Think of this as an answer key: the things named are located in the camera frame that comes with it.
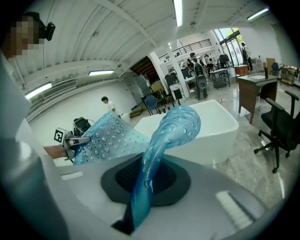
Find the white bathtub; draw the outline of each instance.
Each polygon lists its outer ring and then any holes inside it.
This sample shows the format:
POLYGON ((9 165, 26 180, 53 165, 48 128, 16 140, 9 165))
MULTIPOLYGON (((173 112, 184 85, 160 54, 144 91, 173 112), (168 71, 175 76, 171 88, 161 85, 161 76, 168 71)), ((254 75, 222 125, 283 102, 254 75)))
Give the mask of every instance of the white bathtub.
MULTIPOLYGON (((197 137, 182 146, 168 149, 166 154, 200 164, 225 161, 235 142, 239 124, 216 100, 191 105, 201 118, 201 130, 197 137)), ((142 118, 135 129, 151 138, 164 114, 142 118)))

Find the marble floor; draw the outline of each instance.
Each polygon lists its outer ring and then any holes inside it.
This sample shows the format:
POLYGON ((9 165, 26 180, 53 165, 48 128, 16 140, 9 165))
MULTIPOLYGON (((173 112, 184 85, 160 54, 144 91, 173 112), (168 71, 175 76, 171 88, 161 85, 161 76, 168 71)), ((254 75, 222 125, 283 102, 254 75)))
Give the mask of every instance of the marble floor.
MULTIPOLYGON (((277 99, 286 111, 291 109, 291 97, 285 93, 289 90, 300 96, 300 89, 287 86, 284 83, 280 85, 278 82, 277 99)), ((182 105, 191 105, 203 100, 194 99, 195 93, 188 98, 182 105)), ((270 132, 270 129, 261 119, 261 114, 270 111, 271 106, 264 100, 260 100, 260 106, 256 108, 252 125, 249 124, 250 114, 242 108, 239 108, 239 87, 237 83, 231 84, 216 90, 212 83, 208 84, 207 100, 217 100, 239 123, 240 127, 236 142, 232 148, 231 154, 225 162, 214 164, 211 167, 219 170, 229 178, 233 179, 259 199, 269 208, 279 203, 283 198, 287 197, 291 191, 294 181, 300 172, 300 147, 291 151, 290 157, 285 157, 285 151, 280 149, 280 167, 276 174, 272 173, 275 162, 275 152, 271 149, 262 150, 256 155, 253 153, 255 148, 259 148, 263 143, 268 143, 266 138, 259 137, 259 129, 270 132)), ((295 103, 295 115, 300 111, 300 102, 295 103)), ((141 118, 149 116, 148 112, 143 112, 131 120, 134 127, 141 118)))

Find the pillar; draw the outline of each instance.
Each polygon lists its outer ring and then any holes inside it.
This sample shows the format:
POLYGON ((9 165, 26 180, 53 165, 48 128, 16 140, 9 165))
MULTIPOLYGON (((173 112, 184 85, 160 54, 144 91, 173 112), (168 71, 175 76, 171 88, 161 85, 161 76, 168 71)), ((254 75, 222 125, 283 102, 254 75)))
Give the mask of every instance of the pillar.
POLYGON ((150 58, 153 66, 154 66, 154 68, 155 68, 155 70, 156 70, 156 72, 157 72, 157 74, 159 76, 159 79, 160 79, 160 81, 161 81, 161 83, 162 83, 162 85, 163 85, 163 87, 165 89, 166 94, 169 94, 169 87, 168 87, 168 84, 167 84, 167 82, 165 80, 164 72, 163 72, 163 70, 160 67, 161 61, 159 60, 159 57, 156 55, 155 52, 151 52, 148 55, 148 57, 150 58))

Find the fluorescent light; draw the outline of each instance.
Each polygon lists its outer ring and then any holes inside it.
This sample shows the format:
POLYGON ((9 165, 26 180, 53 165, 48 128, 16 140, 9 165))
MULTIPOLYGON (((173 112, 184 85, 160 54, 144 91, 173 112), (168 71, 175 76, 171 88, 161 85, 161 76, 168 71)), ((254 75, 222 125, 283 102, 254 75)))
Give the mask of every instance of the fluorescent light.
POLYGON ((39 93, 41 93, 41 92, 43 92, 43 91, 45 91, 45 90, 47 90, 47 89, 49 89, 49 88, 51 88, 51 87, 52 87, 52 84, 51 84, 50 82, 48 82, 48 83, 46 83, 46 84, 44 84, 44 85, 38 87, 37 89, 34 89, 33 91, 27 93, 27 94, 25 95, 25 97, 26 97, 27 99, 31 99, 31 98, 33 98, 35 95, 37 95, 37 94, 39 94, 39 93))
POLYGON ((182 26, 182 0, 174 0, 177 27, 182 26))
POLYGON ((264 13, 264 12, 268 11, 268 10, 269 10, 269 8, 268 8, 268 7, 267 7, 267 8, 265 8, 265 9, 263 9, 263 10, 260 10, 259 12, 257 12, 257 13, 255 13, 255 14, 251 15, 250 17, 248 17, 248 18, 247 18, 247 20, 251 20, 251 19, 253 19, 253 18, 257 17, 258 15, 260 15, 260 14, 262 14, 262 13, 264 13))
POLYGON ((103 75, 103 74, 112 74, 113 70, 99 70, 99 71, 90 71, 89 76, 103 75))

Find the white ceiling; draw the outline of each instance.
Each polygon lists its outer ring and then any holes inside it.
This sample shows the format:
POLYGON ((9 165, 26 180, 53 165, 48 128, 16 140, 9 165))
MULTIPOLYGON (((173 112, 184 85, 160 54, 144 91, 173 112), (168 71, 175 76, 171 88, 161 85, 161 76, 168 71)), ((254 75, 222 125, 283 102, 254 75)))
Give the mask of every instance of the white ceiling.
POLYGON ((49 81, 99 79, 88 77, 90 70, 114 69, 102 78, 118 78, 162 44, 204 30, 251 26, 247 17, 265 7, 256 0, 182 2, 177 28, 172 0, 37 0, 28 10, 56 29, 50 42, 11 61, 15 79, 27 92, 49 81))

